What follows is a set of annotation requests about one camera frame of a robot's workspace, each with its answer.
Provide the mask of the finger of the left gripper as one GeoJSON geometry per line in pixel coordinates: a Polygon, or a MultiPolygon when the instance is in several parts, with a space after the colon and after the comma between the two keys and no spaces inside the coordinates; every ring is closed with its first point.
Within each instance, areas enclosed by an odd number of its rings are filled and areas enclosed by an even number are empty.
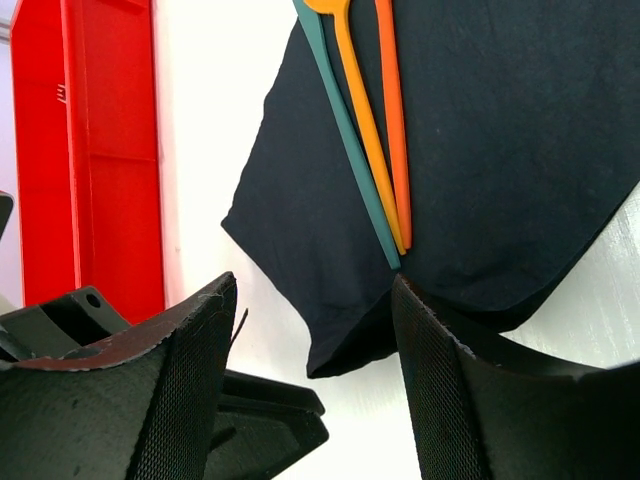
{"type": "Polygon", "coordinates": [[[272,479],[329,439],[315,391],[228,370],[204,477],[272,479]]]}

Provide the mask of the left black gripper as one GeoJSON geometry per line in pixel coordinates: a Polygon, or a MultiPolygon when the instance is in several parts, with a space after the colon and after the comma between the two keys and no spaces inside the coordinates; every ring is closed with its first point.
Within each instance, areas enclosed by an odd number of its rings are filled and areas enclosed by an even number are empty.
{"type": "Polygon", "coordinates": [[[1,359],[60,358],[130,327],[94,287],[1,316],[1,359]]]}

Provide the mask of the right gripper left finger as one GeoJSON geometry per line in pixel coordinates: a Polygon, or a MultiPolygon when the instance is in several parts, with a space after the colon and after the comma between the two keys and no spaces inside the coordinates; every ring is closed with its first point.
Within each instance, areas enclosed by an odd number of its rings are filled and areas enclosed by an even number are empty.
{"type": "Polygon", "coordinates": [[[60,358],[1,359],[2,477],[202,478],[236,302],[227,272],[60,358]]]}

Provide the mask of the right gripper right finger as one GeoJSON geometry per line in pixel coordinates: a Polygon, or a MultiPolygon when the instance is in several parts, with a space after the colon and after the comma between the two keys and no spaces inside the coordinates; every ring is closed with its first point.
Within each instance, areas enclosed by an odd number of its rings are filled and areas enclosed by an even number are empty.
{"type": "Polygon", "coordinates": [[[635,479],[639,366],[600,369],[507,339],[404,276],[392,319],[425,479],[635,479]]]}

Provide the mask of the black paper napkin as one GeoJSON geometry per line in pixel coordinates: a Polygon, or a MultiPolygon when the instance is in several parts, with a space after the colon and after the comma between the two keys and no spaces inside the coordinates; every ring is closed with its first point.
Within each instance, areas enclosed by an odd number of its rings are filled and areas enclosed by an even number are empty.
{"type": "MultiPolygon", "coordinates": [[[[513,330],[638,183],[639,5],[398,1],[394,19],[413,223],[401,273],[513,330]]],[[[300,25],[222,225],[307,325],[309,378],[395,351],[395,274],[300,25]]]]}

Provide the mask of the teal plastic knife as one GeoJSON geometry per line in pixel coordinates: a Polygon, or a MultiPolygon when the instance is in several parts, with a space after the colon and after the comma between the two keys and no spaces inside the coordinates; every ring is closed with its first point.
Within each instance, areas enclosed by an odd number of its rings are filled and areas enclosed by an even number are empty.
{"type": "Polygon", "coordinates": [[[364,202],[386,260],[392,270],[397,270],[401,265],[400,258],[394,240],[392,239],[392,233],[386,216],[383,212],[379,194],[374,186],[374,180],[369,170],[365,153],[362,150],[356,130],[334,76],[320,15],[311,10],[302,0],[294,0],[293,4],[320,72],[360,196],[364,202]]]}

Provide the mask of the orange plastic fork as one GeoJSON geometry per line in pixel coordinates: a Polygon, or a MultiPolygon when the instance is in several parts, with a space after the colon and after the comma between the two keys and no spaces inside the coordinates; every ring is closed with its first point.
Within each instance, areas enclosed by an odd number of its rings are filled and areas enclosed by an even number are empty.
{"type": "Polygon", "coordinates": [[[378,20],[385,118],[395,200],[403,247],[408,250],[412,246],[410,181],[393,2],[378,0],[375,2],[375,8],[378,20]]]}

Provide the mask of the yellow plastic spoon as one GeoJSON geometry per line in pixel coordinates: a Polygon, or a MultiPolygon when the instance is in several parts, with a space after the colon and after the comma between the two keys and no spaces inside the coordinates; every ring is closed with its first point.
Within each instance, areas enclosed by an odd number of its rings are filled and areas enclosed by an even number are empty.
{"type": "Polygon", "coordinates": [[[391,185],[383,149],[366,88],[358,65],[349,27],[349,0],[306,1],[314,12],[334,17],[334,28],[345,77],[351,94],[356,119],[364,143],[373,179],[382,207],[400,255],[406,254],[397,213],[395,196],[391,185]]]}

